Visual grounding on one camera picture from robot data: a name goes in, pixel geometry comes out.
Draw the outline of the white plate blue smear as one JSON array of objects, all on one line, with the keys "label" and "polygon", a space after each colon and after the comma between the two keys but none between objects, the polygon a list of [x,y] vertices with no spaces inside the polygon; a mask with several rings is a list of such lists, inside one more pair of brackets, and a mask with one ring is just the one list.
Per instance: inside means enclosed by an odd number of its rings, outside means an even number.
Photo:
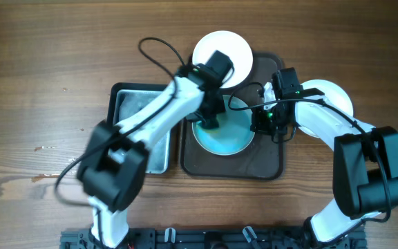
[{"label": "white plate blue smear", "polygon": [[254,139],[255,133],[250,130],[252,111],[234,111],[228,108],[229,95],[223,95],[225,112],[216,118],[219,124],[215,129],[202,128],[201,122],[192,124],[194,138],[206,151],[219,155],[230,156],[247,148]]}]

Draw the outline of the green yellow sponge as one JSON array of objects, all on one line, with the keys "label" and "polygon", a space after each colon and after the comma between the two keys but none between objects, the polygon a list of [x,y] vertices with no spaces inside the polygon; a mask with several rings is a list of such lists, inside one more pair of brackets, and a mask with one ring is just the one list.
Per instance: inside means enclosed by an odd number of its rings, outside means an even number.
[{"label": "green yellow sponge", "polygon": [[201,127],[208,130],[217,129],[219,128],[219,122],[215,118],[206,119],[205,121],[202,121]]}]

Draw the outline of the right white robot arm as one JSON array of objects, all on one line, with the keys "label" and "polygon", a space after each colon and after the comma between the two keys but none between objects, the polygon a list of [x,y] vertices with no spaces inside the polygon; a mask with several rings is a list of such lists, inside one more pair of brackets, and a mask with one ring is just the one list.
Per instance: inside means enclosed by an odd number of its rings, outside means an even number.
[{"label": "right white robot arm", "polygon": [[376,128],[336,108],[324,91],[290,86],[258,92],[253,131],[275,135],[290,123],[319,137],[333,156],[334,198],[305,220],[304,248],[338,243],[369,221],[386,222],[398,206],[398,132]]}]

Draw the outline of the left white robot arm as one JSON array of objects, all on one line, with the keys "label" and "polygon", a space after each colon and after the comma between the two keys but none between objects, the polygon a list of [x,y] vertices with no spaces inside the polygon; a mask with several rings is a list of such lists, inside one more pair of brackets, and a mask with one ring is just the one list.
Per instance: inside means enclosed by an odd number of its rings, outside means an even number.
[{"label": "left white robot arm", "polygon": [[142,189],[149,155],[179,121],[220,89],[224,76],[177,75],[141,111],[111,125],[100,122],[77,171],[93,206],[91,234],[99,245],[118,247],[129,232],[127,209]]}]

